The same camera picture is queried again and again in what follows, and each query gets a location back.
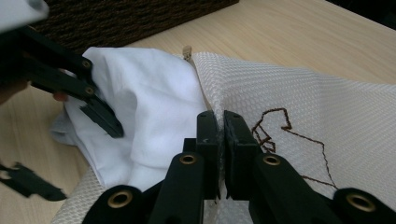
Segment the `white cloth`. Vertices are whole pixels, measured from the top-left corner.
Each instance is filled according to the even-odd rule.
[[[196,116],[206,111],[195,70],[184,60],[157,49],[91,48],[93,81],[123,126],[111,138],[70,98],[53,136],[76,145],[106,188],[120,184],[141,190],[163,180],[184,138],[196,135]]]
[[[315,191],[331,198],[332,186],[353,187],[396,209],[396,86],[213,53],[196,53],[192,58],[220,126],[224,109],[238,113],[258,141],[271,137],[262,142],[262,149],[285,157],[300,175],[308,177],[305,180]],[[198,81],[194,81],[198,91]],[[103,190],[95,187],[93,178],[84,181],[92,182],[84,184],[93,186],[91,190]],[[75,190],[68,203],[73,205],[63,207],[53,223],[73,216],[73,206],[82,204],[84,190]],[[83,218],[86,211],[77,212]],[[248,203],[225,200],[223,195],[217,204],[205,204],[205,223],[251,223]]]

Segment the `dark wicker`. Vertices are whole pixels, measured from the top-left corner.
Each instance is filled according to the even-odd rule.
[[[122,47],[238,0],[46,0],[49,18],[33,25],[49,39],[82,53]]]

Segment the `brown thread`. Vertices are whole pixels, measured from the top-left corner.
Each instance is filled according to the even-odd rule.
[[[287,133],[291,133],[291,134],[293,134],[293,135],[296,135],[296,136],[298,136],[298,137],[301,137],[301,138],[303,138],[303,139],[306,139],[306,140],[308,140],[308,141],[311,141],[311,142],[314,142],[314,143],[317,143],[317,144],[320,144],[320,145],[321,145],[321,147],[322,147],[322,155],[323,155],[323,158],[324,158],[325,163],[326,163],[327,174],[329,175],[329,178],[330,178],[330,180],[332,181],[332,184],[329,184],[329,183],[326,183],[326,182],[317,180],[317,179],[315,179],[315,178],[312,178],[312,177],[309,177],[309,176],[306,176],[306,175],[301,175],[301,177],[304,178],[304,179],[309,179],[309,180],[318,182],[318,183],[320,183],[320,184],[328,185],[328,186],[331,186],[331,187],[333,187],[333,188],[335,188],[335,189],[338,189],[338,188],[336,187],[334,181],[332,180],[332,175],[330,174],[329,162],[327,161],[326,154],[324,153],[324,143],[319,142],[319,141],[317,141],[317,140],[314,140],[314,139],[312,139],[312,138],[309,138],[309,137],[300,135],[300,134],[298,134],[298,133],[292,132],[292,131],[291,131],[292,127],[291,127],[291,123],[290,123],[290,119],[289,119],[289,114],[288,114],[288,110],[287,110],[286,108],[275,108],[275,109],[270,109],[270,110],[264,111],[264,112],[262,113],[262,118],[261,118],[261,119],[256,123],[256,125],[254,125],[254,127],[251,129],[251,133],[252,133],[252,134],[255,134],[256,137],[258,138],[259,145],[260,145],[264,150],[266,150],[267,152],[276,153],[276,143],[274,143],[273,141],[271,141],[271,139],[272,139],[271,136],[264,130],[264,128],[261,126],[261,124],[262,124],[262,122],[264,121],[265,115],[267,115],[267,114],[269,114],[269,113],[272,113],[272,112],[277,112],[277,111],[282,111],[282,112],[283,112],[283,115],[285,116],[286,123],[287,123],[286,126],[280,127],[280,129],[282,129],[283,131],[285,131],[285,132],[287,132]],[[259,134],[259,132],[257,131],[258,128],[260,128],[260,130],[265,134],[265,138],[264,138],[264,139],[261,139],[261,138],[260,138],[260,134]],[[265,144],[270,144],[273,148],[269,148],[269,147],[267,147]]]

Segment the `textured mesh fabric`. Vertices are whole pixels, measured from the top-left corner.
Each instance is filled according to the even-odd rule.
[[[396,209],[396,87],[299,68],[193,55],[204,94],[222,127],[223,110],[242,115],[262,146],[285,157],[317,192],[374,194]],[[90,170],[53,223],[80,223],[103,192]],[[247,202],[205,202],[205,223],[251,223]]]

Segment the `wooden table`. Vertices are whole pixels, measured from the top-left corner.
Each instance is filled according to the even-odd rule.
[[[324,0],[241,0],[130,47],[230,57],[306,67],[349,79],[396,84],[396,31]],[[20,161],[66,194],[87,170],[75,147],[50,138],[62,104],[33,88],[0,106],[0,160]],[[25,199],[0,185],[0,223],[50,223],[63,202]]]

